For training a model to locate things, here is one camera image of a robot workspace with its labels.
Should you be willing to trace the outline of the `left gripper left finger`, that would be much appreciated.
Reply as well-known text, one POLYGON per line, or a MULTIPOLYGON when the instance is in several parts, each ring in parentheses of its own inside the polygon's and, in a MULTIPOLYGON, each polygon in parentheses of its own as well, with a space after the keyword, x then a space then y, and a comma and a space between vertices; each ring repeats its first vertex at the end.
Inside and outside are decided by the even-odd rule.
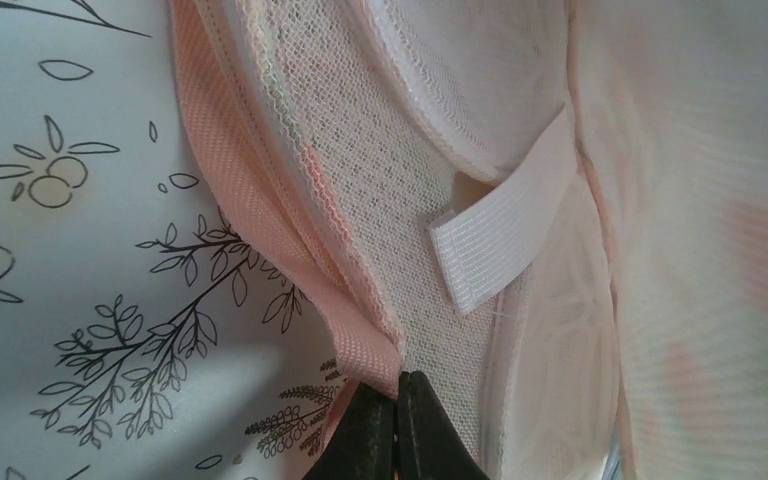
POLYGON ((392 480, 396 404, 361 384, 304 480, 392 480))

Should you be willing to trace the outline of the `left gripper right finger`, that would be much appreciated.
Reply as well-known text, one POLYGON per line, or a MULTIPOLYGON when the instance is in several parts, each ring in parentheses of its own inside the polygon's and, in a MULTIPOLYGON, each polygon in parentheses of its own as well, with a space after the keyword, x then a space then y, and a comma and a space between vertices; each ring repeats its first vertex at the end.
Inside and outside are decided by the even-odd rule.
POLYGON ((397 474, 405 480, 488 479, 420 371, 404 371, 399 379, 397 474))

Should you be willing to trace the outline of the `pink floral laundry bag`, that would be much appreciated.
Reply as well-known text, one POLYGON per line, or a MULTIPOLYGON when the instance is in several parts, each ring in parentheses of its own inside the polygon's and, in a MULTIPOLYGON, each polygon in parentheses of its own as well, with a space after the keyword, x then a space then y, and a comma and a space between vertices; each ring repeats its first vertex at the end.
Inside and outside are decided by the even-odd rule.
POLYGON ((488 479, 768 479, 768 1, 174 1, 233 228, 488 479))

